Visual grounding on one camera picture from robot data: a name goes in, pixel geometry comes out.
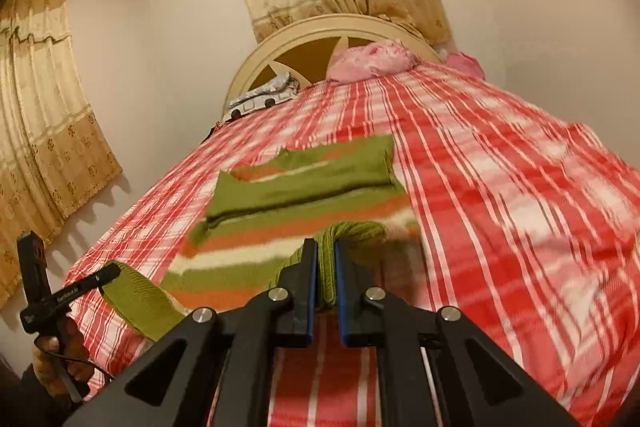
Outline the dark sleeved left forearm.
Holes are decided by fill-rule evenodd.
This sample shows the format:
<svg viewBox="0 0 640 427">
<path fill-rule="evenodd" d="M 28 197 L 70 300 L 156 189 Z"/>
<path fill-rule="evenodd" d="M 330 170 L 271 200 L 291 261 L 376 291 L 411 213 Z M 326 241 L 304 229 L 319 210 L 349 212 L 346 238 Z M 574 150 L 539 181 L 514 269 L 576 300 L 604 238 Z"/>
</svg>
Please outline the dark sleeved left forearm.
<svg viewBox="0 0 640 427">
<path fill-rule="evenodd" d="M 2 426 L 62 426 L 67 415 L 67 392 L 50 357 L 37 351 L 22 376 L 1 361 Z"/>
</svg>

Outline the person's left hand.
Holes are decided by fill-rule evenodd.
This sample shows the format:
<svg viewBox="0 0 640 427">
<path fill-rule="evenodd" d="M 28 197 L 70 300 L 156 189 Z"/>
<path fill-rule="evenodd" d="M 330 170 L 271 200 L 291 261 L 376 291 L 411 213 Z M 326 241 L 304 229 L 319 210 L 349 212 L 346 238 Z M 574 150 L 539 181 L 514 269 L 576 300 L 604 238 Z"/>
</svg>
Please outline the person's left hand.
<svg viewBox="0 0 640 427">
<path fill-rule="evenodd" d="M 53 398 L 67 397 L 68 390 L 59 365 L 66 370 L 68 378 L 74 383 L 87 384 L 94 374 L 94 368 L 88 364 L 89 353 L 84 346 L 84 336 L 70 317 L 58 325 L 62 338 L 42 336 L 32 348 L 32 368 L 36 378 Z"/>
</svg>

